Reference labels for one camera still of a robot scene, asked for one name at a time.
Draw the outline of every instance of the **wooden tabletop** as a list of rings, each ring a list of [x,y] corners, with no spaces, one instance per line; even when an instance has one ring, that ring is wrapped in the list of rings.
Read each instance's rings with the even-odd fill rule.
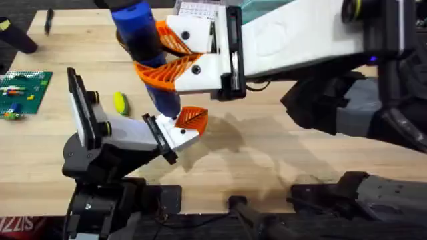
[[[157,20],[171,9],[153,10]],[[38,52],[18,53],[11,70],[54,72],[36,115],[0,121],[0,216],[64,215],[74,182],[64,177],[62,150],[75,133],[67,90],[67,67],[74,67],[88,90],[99,91],[106,112],[115,113],[113,94],[125,93],[134,119],[157,114],[115,40],[107,10],[55,11],[45,36],[46,11],[37,12],[29,36]],[[183,187],[183,213],[226,210],[230,195],[245,195],[260,211],[291,211],[285,197],[293,183],[334,183],[345,171],[427,181],[427,156],[363,138],[331,136],[298,127],[279,102],[291,82],[272,83],[229,103],[209,95],[183,96],[183,105],[209,109],[209,125],[199,143],[171,166],[159,157],[132,175],[151,184]]]

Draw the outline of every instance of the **green lego baseplate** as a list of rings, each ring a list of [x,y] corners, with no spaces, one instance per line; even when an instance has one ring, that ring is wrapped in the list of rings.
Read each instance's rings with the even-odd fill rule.
[[[46,71],[8,71],[0,87],[24,87],[22,95],[4,95],[4,90],[0,91],[0,113],[9,110],[12,103],[19,104],[19,113],[36,114],[47,86],[52,77],[52,72]]]

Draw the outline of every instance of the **orange textured pad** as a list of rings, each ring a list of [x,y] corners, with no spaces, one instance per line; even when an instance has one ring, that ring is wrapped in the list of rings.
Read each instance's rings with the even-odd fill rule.
[[[207,119],[207,109],[201,107],[183,107],[175,127],[195,129],[199,131],[200,135],[203,135],[206,130]]]
[[[135,70],[142,81],[156,89],[175,91],[175,79],[199,59],[200,54],[193,54],[176,59],[156,69],[133,62]]]
[[[192,54],[191,50],[179,39],[179,37],[166,25],[166,21],[155,22],[163,46],[183,54]]]

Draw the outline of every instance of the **red label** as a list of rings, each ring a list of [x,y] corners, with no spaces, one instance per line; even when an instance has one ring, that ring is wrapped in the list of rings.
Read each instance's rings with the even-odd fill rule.
[[[0,235],[19,240],[37,240],[44,217],[0,217]]]

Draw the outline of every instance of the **black pen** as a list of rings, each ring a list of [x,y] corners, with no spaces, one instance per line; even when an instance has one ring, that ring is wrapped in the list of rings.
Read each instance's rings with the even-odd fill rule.
[[[53,10],[52,8],[49,8],[47,10],[47,17],[46,17],[46,24],[45,24],[45,34],[49,35],[52,27],[52,18],[53,18]]]

